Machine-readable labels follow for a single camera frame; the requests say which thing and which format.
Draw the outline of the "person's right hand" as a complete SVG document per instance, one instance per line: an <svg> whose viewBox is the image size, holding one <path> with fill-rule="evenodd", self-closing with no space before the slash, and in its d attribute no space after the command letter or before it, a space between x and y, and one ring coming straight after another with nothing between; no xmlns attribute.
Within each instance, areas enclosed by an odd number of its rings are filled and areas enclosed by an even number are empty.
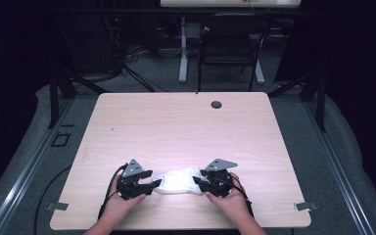
<svg viewBox="0 0 376 235"><path fill-rule="evenodd" d="M231 172L234 186L230 193L225 197L217 197L210 192L206 193L207 198L237 226L240 227L248 218L251 217L245 199L245 190L240 184L239 177Z"/></svg>

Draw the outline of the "person's left hand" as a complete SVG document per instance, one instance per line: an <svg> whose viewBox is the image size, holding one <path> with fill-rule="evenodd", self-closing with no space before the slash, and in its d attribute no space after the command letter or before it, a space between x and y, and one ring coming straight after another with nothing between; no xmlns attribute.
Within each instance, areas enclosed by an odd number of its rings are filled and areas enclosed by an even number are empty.
<svg viewBox="0 0 376 235"><path fill-rule="evenodd" d="M100 221L105 226L113 228L120 224L126 218L128 213L146 198L146 196L142 194L129 200L123 199L117 191L118 179L119 175L114 178L108 201L100 218Z"/></svg>

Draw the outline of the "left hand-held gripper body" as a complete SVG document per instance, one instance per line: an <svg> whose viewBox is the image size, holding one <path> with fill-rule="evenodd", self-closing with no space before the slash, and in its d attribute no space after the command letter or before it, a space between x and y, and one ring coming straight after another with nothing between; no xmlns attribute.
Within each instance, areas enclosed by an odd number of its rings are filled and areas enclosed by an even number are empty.
<svg viewBox="0 0 376 235"><path fill-rule="evenodd" d="M143 167L134 159L126 165L117 181L117 191L123 199L129 200L140 196L138 194L138 185L141 179L138 180L137 174L143 171L145 171Z"/></svg>

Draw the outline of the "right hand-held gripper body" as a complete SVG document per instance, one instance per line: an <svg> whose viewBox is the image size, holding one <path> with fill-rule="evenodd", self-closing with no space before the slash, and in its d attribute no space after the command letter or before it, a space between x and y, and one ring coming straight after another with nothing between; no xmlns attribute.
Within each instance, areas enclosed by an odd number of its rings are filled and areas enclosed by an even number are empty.
<svg viewBox="0 0 376 235"><path fill-rule="evenodd" d="M207 178L211 185L211 192L217 197L226 197L233 188L233 179L228 172L229 168L236 167L237 164L223 159L215 159L208 164L205 170L210 172L210 177Z"/></svg>

